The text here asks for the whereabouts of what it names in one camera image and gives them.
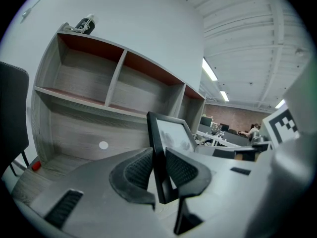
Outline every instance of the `small white circle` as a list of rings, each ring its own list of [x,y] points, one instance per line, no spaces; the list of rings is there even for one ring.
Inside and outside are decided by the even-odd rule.
[[[107,149],[108,146],[109,146],[108,143],[105,142],[105,141],[101,141],[101,142],[99,143],[99,147],[100,147],[101,149],[103,149],[103,150]]]

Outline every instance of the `ceiling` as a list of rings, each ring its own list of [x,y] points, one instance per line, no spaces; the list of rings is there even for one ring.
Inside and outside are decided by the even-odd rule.
[[[204,19],[207,103],[272,113],[314,51],[287,0],[186,0]],[[225,91],[229,102],[220,94]]]

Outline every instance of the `ceiling light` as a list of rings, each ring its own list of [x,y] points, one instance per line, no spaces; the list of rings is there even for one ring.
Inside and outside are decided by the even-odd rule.
[[[206,62],[205,58],[203,58],[203,69],[208,74],[208,76],[211,78],[212,81],[217,81],[217,77],[210,68],[209,64]]]
[[[220,91],[225,101],[229,101],[228,96],[226,95],[226,92]]]
[[[284,100],[281,100],[281,102],[279,104],[277,104],[277,106],[275,107],[276,109],[279,109],[280,107],[282,107],[282,105],[285,103]]]

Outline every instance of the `black slot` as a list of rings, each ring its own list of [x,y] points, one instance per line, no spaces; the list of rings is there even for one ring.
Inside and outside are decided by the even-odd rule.
[[[83,193],[79,191],[69,190],[46,215],[45,220],[60,229],[82,196]]]
[[[230,170],[237,172],[237,173],[240,173],[240,174],[243,174],[243,175],[246,175],[246,176],[248,176],[251,173],[251,170],[241,169],[241,168],[232,168]]]

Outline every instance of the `office chair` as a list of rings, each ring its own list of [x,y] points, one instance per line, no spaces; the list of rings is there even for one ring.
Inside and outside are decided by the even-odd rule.
[[[234,130],[234,129],[229,129],[229,130],[228,130],[228,132],[229,132],[229,133],[231,133],[231,134],[234,134],[234,135],[236,135],[236,134],[237,134],[237,131],[236,131],[236,130]]]
[[[0,61],[0,146],[3,149],[1,175],[20,154],[29,165],[24,150],[29,145],[25,106],[29,75],[21,68]]]

